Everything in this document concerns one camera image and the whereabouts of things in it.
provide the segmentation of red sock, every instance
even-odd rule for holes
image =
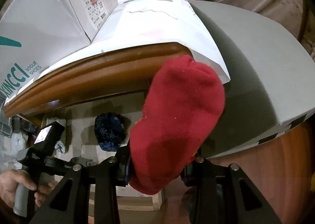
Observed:
[[[153,195],[177,178],[213,130],[224,101],[223,85],[212,68],[189,55],[166,61],[130,134],[135,170],[130,185]]]

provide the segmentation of wooden furniture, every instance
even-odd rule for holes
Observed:
[[[179,43],[127,48],[91,56],[36,80],[4,106],[7,117],[21,114],[40,126],[35,115],[106,96],[147,90],[169,58],[191,55]]]
[[[312,195],[310,180],[314,172],[314,157],[314,137],[307,121],[265,144],[211,161],[223,166],[239,164],[270,203],[282,224],[298,224]],[[168,184],[165,188],[167,204],[159,212],[163,214],[159,223],[190,224],[185,199],[187,190],[180,177]],[[124,215],[120,220],[124,224],[130,223]]]

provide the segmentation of finger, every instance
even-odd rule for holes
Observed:
[[[47,185],[40,185],[38,187],[38,191],[43,193],[43,194],[48,195],[50,193],[50,188]]]
[[[51,182],[48,183],[49,188],[55,188],[58,185],[58,181],[52,180]]]
[[[36,184],[31,180],[29,174],[22,170],[15,170],[12,172],[12,178],[17,183],[22,183],[25,187],[30,190],[36,190]]]
[[[34,194],[34,197],[35,197],[36,200],[38,200],[38,201],[40,201],[42,203],[46,200],[46,195],[43,194],[43,193],[40,193],[40,192],[36,192]]]
[[[36,204],[38,207],[41,207],[42,204],[43,204],[43,202],[41,202],[41,201],[35,199],[35,204]]]

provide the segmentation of white paper bag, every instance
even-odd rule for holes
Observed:
[[[223,84],[230,81],[218,47],[187,0],[118,2],[90,46],[55,63],[40,77],[92,55],[140,45],[178,42],[192,51],[196,61],[211,66]]]

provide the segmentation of black metal bracket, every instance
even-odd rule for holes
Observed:
[[[193,224],[281,224],[237,164],[223,167],[196,156],[181,178],[186,186],[196,186]]]
[[[63,167],[64,161],[49,158],[49,162],[51,170],[59,169],[60,174],[66,170]],[[72,165],[29,223],[88,223],[90,185],[95,184],[95,224],[120,224],[116,186],[126,186],[131,171],[129,145],[119,148],[114,157],[109,157],[98,165]]]

